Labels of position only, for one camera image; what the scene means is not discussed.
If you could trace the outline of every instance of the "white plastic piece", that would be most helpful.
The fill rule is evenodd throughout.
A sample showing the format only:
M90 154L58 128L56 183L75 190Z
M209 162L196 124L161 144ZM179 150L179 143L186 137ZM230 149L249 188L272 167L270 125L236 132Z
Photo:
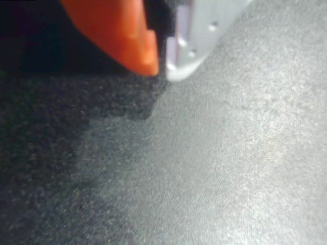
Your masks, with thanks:
M252 0L185 0L178 6L175 37L167 39L166 76L190 76Z

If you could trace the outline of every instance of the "gray fabric surface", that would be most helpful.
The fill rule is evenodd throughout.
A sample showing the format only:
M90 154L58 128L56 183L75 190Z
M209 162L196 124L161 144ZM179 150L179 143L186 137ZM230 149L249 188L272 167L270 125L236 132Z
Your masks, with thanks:
M177 84L163 71L27 83L2 244L325 244L326 13L254 0Z

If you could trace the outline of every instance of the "orange plastic piece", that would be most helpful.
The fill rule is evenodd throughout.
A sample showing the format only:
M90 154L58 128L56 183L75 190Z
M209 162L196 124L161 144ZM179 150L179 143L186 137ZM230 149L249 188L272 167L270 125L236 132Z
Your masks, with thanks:
M143 0L61 0L75 27L106 54L140 75L156 75L156 35Z

